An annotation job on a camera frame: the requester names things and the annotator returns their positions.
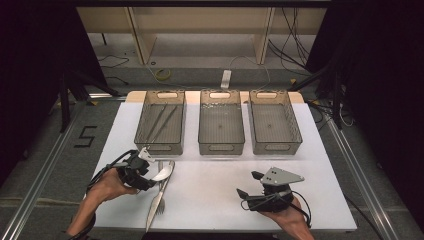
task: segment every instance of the black tape mark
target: black tape mark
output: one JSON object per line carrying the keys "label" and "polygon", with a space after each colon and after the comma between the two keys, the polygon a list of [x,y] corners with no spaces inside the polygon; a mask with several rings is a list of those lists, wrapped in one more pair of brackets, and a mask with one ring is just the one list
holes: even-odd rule
{"label": "black tape mark", "polygon": [[79,136],[79,139],[90,139],[90,142],[89,142],[88,144],[86,144],[86,145],[74,145],[74,148],[86,148],[86,147],[91,147],[91,143],[92,143],[92,142],[93,142],[93,140],[94,140],[94,136],[84,136],[85,129],[87,129],[87,128],[97,128],[97,126],[84,126],[84,127],[82,128],[82,131],[81,131],[81,134],[80,134],[80,136]]}

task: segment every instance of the white tabletop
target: white tabletop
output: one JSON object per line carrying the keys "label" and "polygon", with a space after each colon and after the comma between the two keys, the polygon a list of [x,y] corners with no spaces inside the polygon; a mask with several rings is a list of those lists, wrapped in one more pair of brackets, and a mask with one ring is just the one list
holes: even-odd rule
{"label": "white tabletop", "polygon": [[[134,136],[142,106],[142,103],[121,104],[94,174],[127,150],[136,149]],[[251,171],[266,173],[272,166],[305,177],[305,181],[290,184],[290,187],[308,201],[312,229],[355,230],[356,224],[308,106],[293,104],[293,110],[303,138],[296,155],[255,156],[247,104],[242,104],[246,138],[243,154],[211,158],[199,154],[199,104],[188,103],[184,153],[172,158],[176,166],[164,195],[166,209],[164,214],[155,217],[150,231],[279,231],[270,219],[243,210],[236,192],[236,188],[240,188],[250,195],[260,195],[263,187],[252,178]],[[150,166],[149,170],[147,178],[157,173],[157,165]],[[105,202],[96,212],[95,227],[144,229],[151,200],[158,190],[155,186],[138,195],[125,195]],[[305,203],[300,201],[306,210]]]}

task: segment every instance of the background desk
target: background desk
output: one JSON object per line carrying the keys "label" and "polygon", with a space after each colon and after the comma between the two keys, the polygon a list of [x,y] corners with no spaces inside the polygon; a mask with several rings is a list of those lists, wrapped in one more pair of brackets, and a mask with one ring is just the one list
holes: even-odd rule
{"label": "background desk", "polygon": [[[135,99],[134,94],[130,95],[132,98],[129,99]],[[184,153],[172,158],[176,167],[164,195],[166,209],[163,215],[155,217],[152,231],[279,231],[280,228],[270,219],[256,212],[244,211],[236,192],[236,188],[240,188],[250,194],[260,194],[262,185],[252,178],[251,171],[265,173],[271,166],[305,177],[304,182],[291,184],[291,187],[307,199],[312,211],[312,229],[356,229],[306,104],[293,104],[303,137],[296,155],[253,155],[247,104],[242,104],[246,137],[243,154],[209,158],[199,154],[197,143],[200,94],[186,92],[186,96]],[[133,140],[141,110],[142,103],[121,104],[95,172],[123,152],[136,148]],[[147,177],[157,172],[156,164],[149,170]],[[97,210],[96,227],[144,228],[151,200],[157,192],[158,187],[153,187],[136,196],[122,196],[102,204]]]}

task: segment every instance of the person's right hand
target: person's right hand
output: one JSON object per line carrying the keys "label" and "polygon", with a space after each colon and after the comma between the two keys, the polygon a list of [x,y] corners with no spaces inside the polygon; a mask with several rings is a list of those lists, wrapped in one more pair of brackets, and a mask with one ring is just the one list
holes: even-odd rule
{"label": "person's right hand", "polygon": [[[299,200],[296,197],[294,197],[292,204],[298,208],[302,208]],[[311,232],[309,231],[308,226],[306,225],[303,214],[290,206],[286,210],[283,210],[278,213],[259,213],[274,220],[274,222],[276,222],[278,226],[280,226],[284,231],[286,231],[288,234],[290,234],[290,236],[294,237],[295,239],[314,239]]]}

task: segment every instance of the gray floor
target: gray floor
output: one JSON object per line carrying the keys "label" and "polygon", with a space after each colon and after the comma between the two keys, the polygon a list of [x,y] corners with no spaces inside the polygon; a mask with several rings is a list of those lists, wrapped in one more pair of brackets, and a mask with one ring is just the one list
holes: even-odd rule
{"label": "gray floor", "polygon": [[[133,90],[175,88],[172,85],[156,82],[149,69],[138,63],[130,36],[108,34],[106,35],[107,46],[103,45],[100,34],[90,34],[90,37],[99,58],[109,54],[129,58],[128,62],[117,68],[102,68],[105,76],[111,77],[107,80],[110,87],[124,94]],[[313,43],[313,36],[305,36],[302,39],[305,39],[305,45],[309,47]],[[275,42],[282,42],[282,39],[275,37]],[[291,45],[287,50],[292,51],[291,54],[295,56],[296,51],[293,49],[293,45]],[[305,78],[305,76],[284,70],[280,60],[270,52],[267,54],[265,68],[253,64],[245,57],[236,59],[229,66],[236,56],[246,56],[253,60],[253,52],[250,36],[164,35],[158,38],[148,66],[153,69],[169,68],[172,76],[166,80],[167,84],[178,84],[180,87],[196,86],[194,89],[219,87],[222,71],[228,68],[233,71],[230,87],[242,90],[258,88],[267,84],[268,81],[270,81],[268,87],[288,88],[291,84],[290,79],[301,81]],[[122,59],[110,57],[100,63],[103,66],[114,66],[122,61]],[[290,64],[285,66],[289,69],[296,69]],[[129,82],[129,85],[112,77],[119,77]],[[316,83],[302,89],[303,97],[314,99],[315,87]],[[88,87],[88,90],[92,93],[100,92],[91,87]],[[29,215],[19,239],[53,239],[56,232],[66,229],[72,214],[78,207],[78,202],[84,195],[85,186],[93,174],[119,104],[119,101],[101,100],[83,106],[75,122],[74,130],[70,133],[59,160],[49,176],[36,206]],[[321,114],[315,109],[311,109],[311,112],[318,122]],[[316,125],[320,129],[319,133],[342,191],[374,222],[355,178],[330,131],[329,124],[322,120]],[[50,150],[59,137],[60,126],[60,107],[55,105],[51,114],[46,117],[33,144],[28,148],[28,159],[18,163],[0,189],[1,232],[6,230],[9,221],[43,167],[43,163],[49,157]],[[84,126],[96,126],[95,129],[86,131],[86,134],[95,136],[95,139],[90,148],[75,148],[75,145],[87,143],[86,139],[79,139]],[[423,233],[393,189],[384,171],[377,167],[373,153],[360,128],[357,125],[344,126],[343,133],[347,136],[378,200],[390,217],[393,229],[399,239],[424,239]],[[358,225],[356,231],[351,233],[314,232],[316,239],[378,239],[359,212],[353,206],[350,205],[350,207]],[[143,233],[126,229],[119,231],[95,229],[91,235],[102,239],[140,239]],[[278,233],[278,237],[279,239],[290,239],[284,233]]]}

